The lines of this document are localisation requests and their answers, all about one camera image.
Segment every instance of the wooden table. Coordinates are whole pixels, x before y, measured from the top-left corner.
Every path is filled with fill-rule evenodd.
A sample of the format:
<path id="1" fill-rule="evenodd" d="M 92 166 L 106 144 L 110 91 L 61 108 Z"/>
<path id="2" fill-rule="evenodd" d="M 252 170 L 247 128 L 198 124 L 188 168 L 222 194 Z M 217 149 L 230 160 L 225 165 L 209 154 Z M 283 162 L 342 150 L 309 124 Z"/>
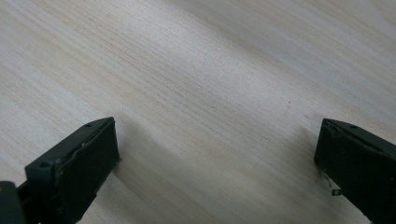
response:
<path id="1" fill-rule="evenodd" d="M 393 0 L 0 2 L 0 179 L 114 117 L 80 223 L 369 223 L 313 163 L 323 118 L 395 143 Z"/>

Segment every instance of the wood grain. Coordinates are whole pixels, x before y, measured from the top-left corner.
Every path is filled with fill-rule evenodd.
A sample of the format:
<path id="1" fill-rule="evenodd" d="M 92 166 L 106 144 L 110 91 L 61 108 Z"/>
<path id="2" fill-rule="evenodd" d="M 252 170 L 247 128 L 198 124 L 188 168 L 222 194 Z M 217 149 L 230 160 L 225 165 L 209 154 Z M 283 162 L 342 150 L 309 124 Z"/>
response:
<path id="1" fill-rule="evenodd" d="M 369 223 L 313 163 L 320 122 L 396 137 L 393 0 L 0 1 L 0 179 L 113 116 L 80 223 Z"/>

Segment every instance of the black object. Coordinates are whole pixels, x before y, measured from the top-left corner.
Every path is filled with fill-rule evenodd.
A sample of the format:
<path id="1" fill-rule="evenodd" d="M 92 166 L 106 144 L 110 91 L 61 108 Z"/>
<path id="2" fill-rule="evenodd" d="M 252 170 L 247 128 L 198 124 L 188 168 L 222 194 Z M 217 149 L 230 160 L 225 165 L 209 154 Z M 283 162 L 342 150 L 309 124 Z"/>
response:
<path id="1" fill-rule="evenodd" d="M 78 222 L 119 161 L 114 119 L 85 124 L 27 165 L 17 189 L 0 182 L 0 223 Z"/>
<path id="2" fill-rule="evenodd" d="M 324 119 L 315 163 L 375 224 L 396 223 L 396 146 L 355 125 Z"/>

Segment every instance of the black plastic part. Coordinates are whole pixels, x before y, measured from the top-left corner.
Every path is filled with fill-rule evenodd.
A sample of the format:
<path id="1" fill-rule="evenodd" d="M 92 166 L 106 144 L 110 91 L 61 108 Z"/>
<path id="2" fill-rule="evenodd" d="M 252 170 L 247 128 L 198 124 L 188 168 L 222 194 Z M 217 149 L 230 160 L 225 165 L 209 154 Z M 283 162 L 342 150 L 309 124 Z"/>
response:
<path id="1" fill-rule="evenodd" d="M 14 183 L 8 181 L 0 181 L 0 223 L 26 223 L 17 188 Z"/>
<path id="2" fill-rule="evenodd" d="M 324 119 L 315 163 L 375 224 L 396 223 L 396 146 L 355 125 Z"/>
<path id="3" fill-rule="evenodd" d="M 14 197 L 0 194 L 0 211 L 10 205 L 22 208 L 23 216 L 11 215 L 24 221 L 11 223 L 76 223 L 119 162 L 114 119 L 87 123 L 25 167 L 27 181 L 18 187 L 18 194 L 13 187 Z M 4 218 L 0 213 L 1 224 L 6 223 Z"/>

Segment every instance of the light wood tabletop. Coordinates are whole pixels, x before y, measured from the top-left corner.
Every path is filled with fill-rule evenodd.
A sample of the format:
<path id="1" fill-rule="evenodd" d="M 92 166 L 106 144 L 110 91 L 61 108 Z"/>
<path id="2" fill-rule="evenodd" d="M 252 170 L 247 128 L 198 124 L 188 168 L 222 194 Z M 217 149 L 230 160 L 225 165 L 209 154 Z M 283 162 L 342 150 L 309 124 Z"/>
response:
<path id="1" fill-rule="evenodd" d="M 0 1 L 0 180 L 114 117 L 80 223 L 369 223 L 313 161 L 323 118 L 396 143 L 394 0 Z"/>

